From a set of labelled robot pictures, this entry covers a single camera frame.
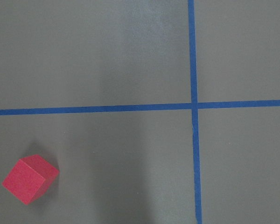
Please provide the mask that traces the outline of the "red block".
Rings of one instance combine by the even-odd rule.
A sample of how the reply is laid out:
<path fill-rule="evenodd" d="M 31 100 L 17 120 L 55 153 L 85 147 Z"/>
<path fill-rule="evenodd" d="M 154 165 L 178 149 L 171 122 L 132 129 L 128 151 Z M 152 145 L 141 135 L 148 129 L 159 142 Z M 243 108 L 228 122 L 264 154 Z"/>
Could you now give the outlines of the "red block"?
<path fill-rule="evenodd" d="M 59 170 L 38 154 L 17 161 L 2 182 L 2 186 L 25 205 L 46 193 Z"/>

